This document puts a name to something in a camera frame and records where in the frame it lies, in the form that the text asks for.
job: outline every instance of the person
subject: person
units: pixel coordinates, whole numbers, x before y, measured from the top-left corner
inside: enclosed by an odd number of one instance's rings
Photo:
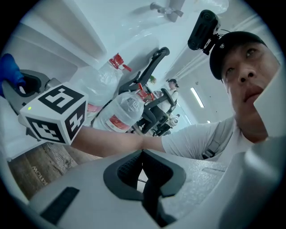
[[[267,131],[253,102],[279,68],[280,63],[271,50],[252,33],[230,32],[219,39],[210,55],[210,69],[227,90],[235,121],[225,149],[207,160],[228,164],[234,154],[266,140]],[[202,153],[212,141],[217,126],[218,123],[196,124],[162,137],[82,127],[72,146],[101,157],[145,148],[203,159]]]
[[[177,84],[177,80],[170,79],[168,82],[169,82],[169,88],[170,88],[170,90],[168,90],[168,93],[171,95],[173,101],[176,101],[178,98],[177,88],[179,87]],[[163,95],[162,92],[156,92],[156,94],[159,97]],[[152,107],[150,111],[154,114],[157,120],[160,120],[163,117],[163,115],[170,109],[170,107],[171,107],[171,104],[169,103],[169,101],[165,100],[159,103],[158,105],[156,105],[155,107]],[[150,128],[153,127],[154,123],[151,123],[146,119],[141,119],[137,122],[137,125],[138,127],[141,127],[144,125],[144,127],[142,128],[142,133],[146,133]]]
[[[179,114],[177,114],[175,116],[170,114],[168,120],[163,125],[161,125],[156,132],[153,133],[153,136],[155,136],[155,135],[162,136],[170,128],[175,127],[178,124],[179,117],[180,117]]]

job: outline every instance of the black chair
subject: black chair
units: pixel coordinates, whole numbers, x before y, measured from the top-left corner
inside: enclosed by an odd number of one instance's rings
[[[142,86],[145,86],[145,84],[148,82],[151,74],[157,67],[157,65],[160,63],[160,61],[167,55],[170,54],[170,50],[167,47],[163,47],[156,51],[153,54],[152,60],[149,63],[148,67],[144,70],[142,75],[140,76],[141,72],[138,72],[136,77],[127,83],[123,84],[119,88],[118,94],[127,92],[127,91],[136,91],[139,88],[139,83],[141,83]]]
[[[161,88],[161,91],[163,92],[163,96],[161,96],[160,98],[148,103],[145,107],[144,107],[144,112],[142,114],[142,117],[151,122],[152,125],[149,125],[148,128],[144,128],[142,130],[143,134],[146,134],[158,121],[161,117],[156,117],[151,111],[150,109],[152,107],[155,107],[156,105],[162,103],[165,100],[168,100],[168,102],[170,103],[171,107],[175,106],[175,102],[172,99],[172,96],[169,94],[169,92],[165,89],[165,88]]]

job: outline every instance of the bottle label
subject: bottle label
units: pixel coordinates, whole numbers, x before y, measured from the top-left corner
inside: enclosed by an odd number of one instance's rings
[[[125,133],[130,129],[130,126],[123,123],[116,115],[113,115],[110,119],[106,121],[106,125],[109,126],[116,132]]]
[[[88,104],[88,112],[99,112],[102,109],[102,106],[95,106]]]

